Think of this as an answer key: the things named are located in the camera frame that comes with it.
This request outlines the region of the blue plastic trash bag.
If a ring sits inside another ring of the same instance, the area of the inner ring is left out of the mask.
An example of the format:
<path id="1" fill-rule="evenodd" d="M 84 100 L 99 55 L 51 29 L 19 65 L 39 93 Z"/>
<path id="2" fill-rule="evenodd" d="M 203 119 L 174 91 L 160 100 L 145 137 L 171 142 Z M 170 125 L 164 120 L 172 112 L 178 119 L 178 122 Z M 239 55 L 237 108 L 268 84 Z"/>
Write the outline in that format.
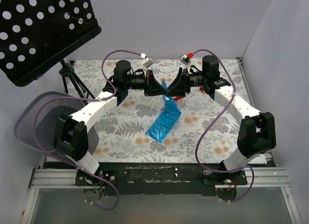
<path id="1" fill-rule="evenodd" d="M 146 131 L 146 135 L 158 143 L 162 143 L 181 116 L 176 102 L 172 97 L 163 95 L 164 108 Z"/>

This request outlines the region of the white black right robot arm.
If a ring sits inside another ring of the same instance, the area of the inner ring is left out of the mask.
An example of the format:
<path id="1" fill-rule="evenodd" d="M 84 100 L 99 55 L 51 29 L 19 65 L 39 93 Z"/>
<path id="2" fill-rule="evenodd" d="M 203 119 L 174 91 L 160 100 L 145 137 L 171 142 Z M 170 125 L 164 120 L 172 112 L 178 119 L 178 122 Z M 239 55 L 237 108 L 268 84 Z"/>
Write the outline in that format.
<path id="1" fill-rule="evenodd" d="M 168 87 L 169 95 L 184 96 L 192 87 L 202 86 L 207 95 L 223 106 L 224 112 L 229 112 L 239 124 L 236 150 L 220 163 L 219 169 L 211 172 L 219 174 L 219 180 L 229 184 L 236 178 L 236 172 L 243 170 L 247 164 L 276 147 L 275 118 L 270 112 L 261 112 L 247 103 L 236 93 L 232 79 L 220 76 L 221 60 L 214 55 L 202 58 L 202 69 L 191 69 L 193 54 L 183 55 L 180 61 L 186 65 L 180 68 L 176 79 Z"/>

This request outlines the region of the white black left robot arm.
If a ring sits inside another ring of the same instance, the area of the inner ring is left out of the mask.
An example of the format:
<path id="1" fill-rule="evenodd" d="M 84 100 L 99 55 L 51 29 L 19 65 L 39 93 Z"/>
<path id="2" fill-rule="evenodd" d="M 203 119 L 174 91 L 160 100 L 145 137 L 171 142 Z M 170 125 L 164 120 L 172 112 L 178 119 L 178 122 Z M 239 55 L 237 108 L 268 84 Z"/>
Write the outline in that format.
<path id="1" fill-rule="evenodd" d="M 142 60 L 142 68 L 133 71 L 127 60 L 116 63 L 111 76 L 95 101 L 79 111 L 59 117 L 54 135 L 54 147 L 72 160 L 77 167 L 87 171 L 86 179 L 91 185 L 102 182 L 99 163 L 89 152 L 88 132 L 108 111 L 119 106 L 128 95 L 128 90 L 143 90 L 146 96 L 165 95 L 166 89 L 155 79 L 150 67 L 151 58 Z"/>

